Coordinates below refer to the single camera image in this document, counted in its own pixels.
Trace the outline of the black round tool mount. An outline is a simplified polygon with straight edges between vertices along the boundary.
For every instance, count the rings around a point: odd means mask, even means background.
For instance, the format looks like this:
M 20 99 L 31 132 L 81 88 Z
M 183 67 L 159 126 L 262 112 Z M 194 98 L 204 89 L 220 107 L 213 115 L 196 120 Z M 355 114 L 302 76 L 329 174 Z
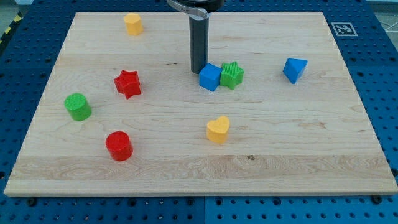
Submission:
M 205 9 L 207 12 L 215 12 L 224 6 L 224 0 L 178 0 L 179 3 Z

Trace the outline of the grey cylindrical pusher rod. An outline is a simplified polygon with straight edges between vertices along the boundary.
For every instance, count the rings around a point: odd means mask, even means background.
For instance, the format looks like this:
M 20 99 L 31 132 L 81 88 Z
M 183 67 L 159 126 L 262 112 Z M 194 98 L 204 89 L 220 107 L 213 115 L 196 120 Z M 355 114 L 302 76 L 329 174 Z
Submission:
M 208 63 L 209 19 L 189 17 L 190 66 L 193 73 L 199 74 Z

